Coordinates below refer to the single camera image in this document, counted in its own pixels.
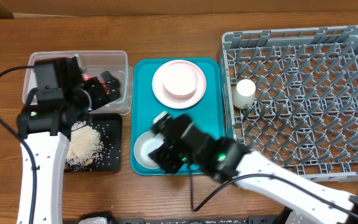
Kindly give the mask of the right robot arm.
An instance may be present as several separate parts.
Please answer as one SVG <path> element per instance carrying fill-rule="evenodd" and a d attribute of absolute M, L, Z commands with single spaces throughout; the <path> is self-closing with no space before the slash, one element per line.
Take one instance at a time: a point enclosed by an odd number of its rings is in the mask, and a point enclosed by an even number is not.
<path fill-rule="evenodd" d="M 184 164 L 197 165 L 221 183 L 213 195 L 235 184 L 284 205 L 288 212 L 282 223 L 358 223 L 358 195 L 296 175 L 234 139 L 214 139 L 185 114 L 172 118 L 163 112 L 150 129 L 163 144 L 149 157 L 166 174 L 176 174 Z"/>

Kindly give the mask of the cream cup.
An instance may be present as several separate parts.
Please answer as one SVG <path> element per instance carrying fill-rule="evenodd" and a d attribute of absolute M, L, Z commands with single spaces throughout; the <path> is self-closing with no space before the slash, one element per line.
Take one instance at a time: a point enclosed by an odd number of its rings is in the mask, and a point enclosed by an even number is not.
<path fill-rule="evenodd" d="M 250 79 L 238 81 L 233 94 L 232 103 L 236 108 L 246 109 L 252 106 L 255 100 L 256 85 Z"/>

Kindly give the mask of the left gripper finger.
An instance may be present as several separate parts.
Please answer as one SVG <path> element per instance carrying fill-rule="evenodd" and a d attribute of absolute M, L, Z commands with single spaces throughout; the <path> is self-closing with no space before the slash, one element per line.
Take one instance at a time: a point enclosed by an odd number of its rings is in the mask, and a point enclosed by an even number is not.
<path fill-rule="evenodd" d="M 84 82 L 84 90 L 91 98 L 91 108 L 98 109 L 110 103 L 102 83 L 97 77 L 92 77 Z"/>
<path fill-rule="evenodd" d="M 115 101 L 121 97 L 121 84 L 119 80 L 113 77 L 108 71 L 101 74 L 102 85 L 106 91 L 107 97 L 110 101 Z"/>

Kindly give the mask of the clear plastic bin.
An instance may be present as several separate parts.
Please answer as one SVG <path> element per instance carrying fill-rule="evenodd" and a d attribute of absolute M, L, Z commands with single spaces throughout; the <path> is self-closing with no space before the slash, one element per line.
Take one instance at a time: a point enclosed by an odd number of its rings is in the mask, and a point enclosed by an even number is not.
<path fill-rule="evenodd" d="M 108 71 L 120 83 L 121 97 L 103 106 L 95 113 L 117 113 L 125 116 L 130 113 L 132 106 L 132 67 L 128 64 L 128 57 L 123 50 L 66 50 L 34 52 L 29 58 L 29 65 L 37 60 L 50 58 L 74 57 L 78 55 L 86 67 L 86 75 L 101 78 L 101 74 Z"/>

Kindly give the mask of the grey metal bowl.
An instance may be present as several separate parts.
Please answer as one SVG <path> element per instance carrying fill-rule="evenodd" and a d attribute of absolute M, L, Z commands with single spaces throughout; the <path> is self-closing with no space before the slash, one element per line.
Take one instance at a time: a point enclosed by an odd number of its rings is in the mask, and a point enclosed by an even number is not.
<path fill-rule="evenodd" d="M 161 134 L 154 134 L 152 131 L 141 134 L 134 144 L 134 157 L 136 161 L 146 169 L 159 168 L 159 165 L 149 157 L 149 153 L 158 149 L 163 143 L 163 136 Z"/>

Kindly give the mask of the grey dishwasher rack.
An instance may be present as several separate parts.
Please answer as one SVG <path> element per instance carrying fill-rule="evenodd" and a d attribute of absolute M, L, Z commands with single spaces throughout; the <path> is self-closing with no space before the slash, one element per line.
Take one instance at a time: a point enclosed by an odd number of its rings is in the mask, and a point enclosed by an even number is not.
<path fill-rule="evenodd" d="M 358 26 L 226 32 L 218 62 L 228 137 L 313 181 L 358 180 Z"/>

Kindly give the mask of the teal serving tray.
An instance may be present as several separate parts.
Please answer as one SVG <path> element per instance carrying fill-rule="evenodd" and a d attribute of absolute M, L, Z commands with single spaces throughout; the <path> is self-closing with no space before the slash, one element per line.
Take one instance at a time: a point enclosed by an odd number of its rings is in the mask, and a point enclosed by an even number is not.
<path fill-rule="evenodd" d="M 206 91 L 197 104 L 185 109 L 173 109 L 156 99 L 152 90 L 152 79 L 157 69 L 171 60 L 188 60 L 195 63 L 206 77 Z M 169 58 L 141 60 L 134 68 L 131 124 L 131 166 L 139 175 L 162 175 L 161 168 L 146 169 L 134 157 L 137 138 L 150 131 L 152 121 L 162 111 L 173 118 L 187 114 L 194 125 L 215 139 L 225 135 L 223 100 L 220 73 L 217 63 L 210 58 Z"/>

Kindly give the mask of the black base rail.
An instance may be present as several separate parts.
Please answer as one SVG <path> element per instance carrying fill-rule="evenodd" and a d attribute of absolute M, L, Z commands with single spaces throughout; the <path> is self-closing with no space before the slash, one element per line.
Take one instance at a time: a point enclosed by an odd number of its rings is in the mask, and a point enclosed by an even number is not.
<path fill-rule="evenodd" d="M 83 215 L 73 223 L 116 223 L 116 224 L 284 224 L 288 212 L 279 215 L 257 215 L 245 218 L 202 218 L 145 220 L 143 218 L 116 218 L 110 211 Z"/>

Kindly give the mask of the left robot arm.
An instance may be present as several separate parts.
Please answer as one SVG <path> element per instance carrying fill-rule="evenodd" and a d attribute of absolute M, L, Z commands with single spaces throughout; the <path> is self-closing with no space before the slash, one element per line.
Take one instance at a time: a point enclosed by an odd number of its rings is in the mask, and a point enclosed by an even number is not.
<path fill-rule="evenodd" d="M 37 86 L 17 117 L 22 150 L 18 223 L 61 223 L 63 170 L 71 127 L 120 97 L 120 83 L 104 71 L 86 77 L 79 56 L 36 60 Z"/>

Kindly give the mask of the white pink plate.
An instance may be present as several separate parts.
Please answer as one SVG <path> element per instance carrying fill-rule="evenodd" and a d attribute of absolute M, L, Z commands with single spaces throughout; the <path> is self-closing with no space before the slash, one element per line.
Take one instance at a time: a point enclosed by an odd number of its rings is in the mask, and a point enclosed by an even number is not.
<path fill-rule="evenodd" d="M 185 63 L 193 67 L 198 73 L 198 85 L 195 92 L 185 98 L 177 98 L 165 89 L 163 86 L 163 71 L 169 66 L 178 63 Z M 152 90 L 156 97 L 163 105 L 173 109 L 189 108 L 199 102 L 206 91 L 206 77 L 203 71 L 195 63 L 188 60 L 171 60 L 161 65 L 154 73 L 152 79 Z"/>

